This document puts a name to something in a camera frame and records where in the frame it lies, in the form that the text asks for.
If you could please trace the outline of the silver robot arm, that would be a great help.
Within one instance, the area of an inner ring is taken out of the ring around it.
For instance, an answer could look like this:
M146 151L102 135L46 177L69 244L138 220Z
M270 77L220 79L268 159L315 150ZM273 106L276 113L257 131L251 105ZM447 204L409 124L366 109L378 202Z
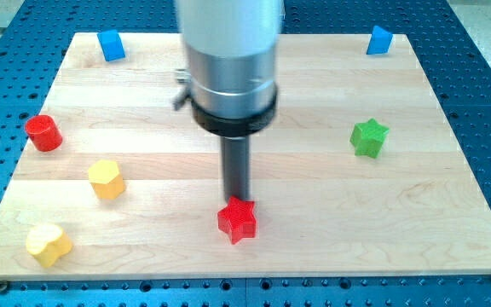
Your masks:
M281 0L176 0L195 121L223 137L265 128L275 115Z

